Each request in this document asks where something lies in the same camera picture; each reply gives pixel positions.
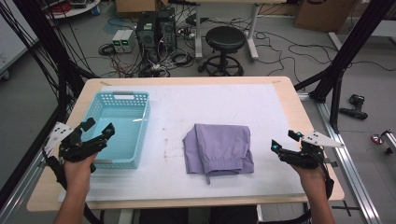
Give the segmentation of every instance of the folded cloth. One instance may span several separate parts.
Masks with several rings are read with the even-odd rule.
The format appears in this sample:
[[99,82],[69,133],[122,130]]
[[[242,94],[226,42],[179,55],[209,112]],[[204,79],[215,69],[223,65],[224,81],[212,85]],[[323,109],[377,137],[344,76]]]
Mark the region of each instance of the folded cloth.
[[239,125],[195,124],[183,140],[188,174],[250,174],[250,129]]

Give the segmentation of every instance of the plastic basket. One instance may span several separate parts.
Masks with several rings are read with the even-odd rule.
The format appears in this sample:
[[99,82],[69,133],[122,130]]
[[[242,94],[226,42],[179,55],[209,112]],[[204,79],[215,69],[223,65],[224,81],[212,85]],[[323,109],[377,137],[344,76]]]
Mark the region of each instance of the plastic basket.
[[99,91],[95,94],[84,120],[96,124],[81,136],[88,141],[102,133],[111,122],[116,133],[99,152],[94,164],[102,169],[136,169],[149,122],[149,93],[142,91]]

